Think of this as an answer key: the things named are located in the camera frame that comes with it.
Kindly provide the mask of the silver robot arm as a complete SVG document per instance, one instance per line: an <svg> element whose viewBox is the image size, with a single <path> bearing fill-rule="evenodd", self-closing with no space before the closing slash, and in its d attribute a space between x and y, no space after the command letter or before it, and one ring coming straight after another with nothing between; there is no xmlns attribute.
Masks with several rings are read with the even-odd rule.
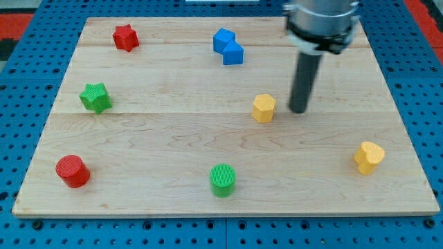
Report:
<svg viewBox="0 0 443 249"><path fill-rule="evenodd" d="M292 0L282 6L288 38L307 55L340 54L354 39L358 1Z"/></svg>

